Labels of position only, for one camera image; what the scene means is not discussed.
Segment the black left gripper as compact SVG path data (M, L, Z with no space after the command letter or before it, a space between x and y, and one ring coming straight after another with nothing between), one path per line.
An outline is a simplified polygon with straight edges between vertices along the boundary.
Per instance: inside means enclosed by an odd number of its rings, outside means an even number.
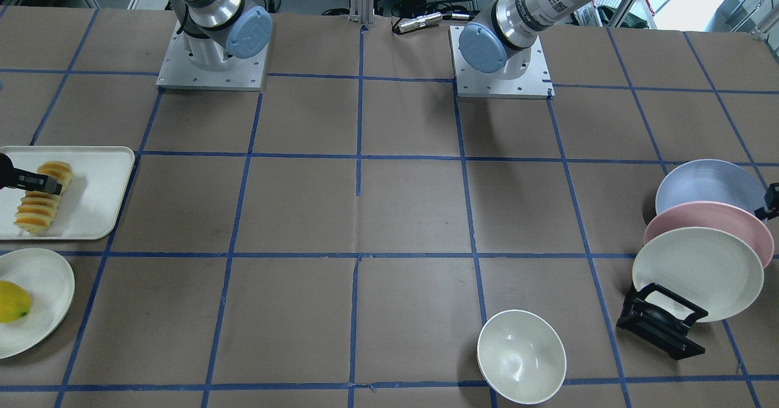
M778 186L776 181L767 187L767 192L763 197L765 206L755 211L755 216L760 221L770 221L778 217Z

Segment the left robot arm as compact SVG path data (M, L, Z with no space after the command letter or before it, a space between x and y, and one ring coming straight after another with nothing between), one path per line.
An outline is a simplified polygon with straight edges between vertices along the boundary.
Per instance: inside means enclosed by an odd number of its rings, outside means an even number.
M557 94L459 103L468 161L510 167L595 166L601 197L659 180L690 161L732 162L777 181L777 67L762 44L732 33L570 27L590 0L493 0L465 25L455 52L469 67L545 55Z

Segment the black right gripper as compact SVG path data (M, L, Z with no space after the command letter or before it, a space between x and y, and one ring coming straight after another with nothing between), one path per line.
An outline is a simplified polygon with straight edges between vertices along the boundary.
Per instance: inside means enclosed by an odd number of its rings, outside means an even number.
M62 193L62 185L55 177L15 169L11 159L4 153L0 156L0 185L1 189L14 187L23 191L45 192L56 196Z

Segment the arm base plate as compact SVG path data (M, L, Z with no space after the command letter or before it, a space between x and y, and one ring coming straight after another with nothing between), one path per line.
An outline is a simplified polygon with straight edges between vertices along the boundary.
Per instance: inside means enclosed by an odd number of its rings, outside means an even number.
M542 39L514 55L498 72L484 73L468 64L458 48L463 26L450 27L450 46L459 97L548 99L556 95L543 53Z
M250 58L236 58L211 39L178 33L179 26L179 22L173 26L156 86L179 91L262 91L271 44Z

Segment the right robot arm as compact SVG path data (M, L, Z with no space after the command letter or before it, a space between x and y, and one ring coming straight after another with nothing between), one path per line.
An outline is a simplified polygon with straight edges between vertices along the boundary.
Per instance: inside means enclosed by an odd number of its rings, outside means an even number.
M192 66L217 71L259 55L269 44L273 20L253 0L169 0Z

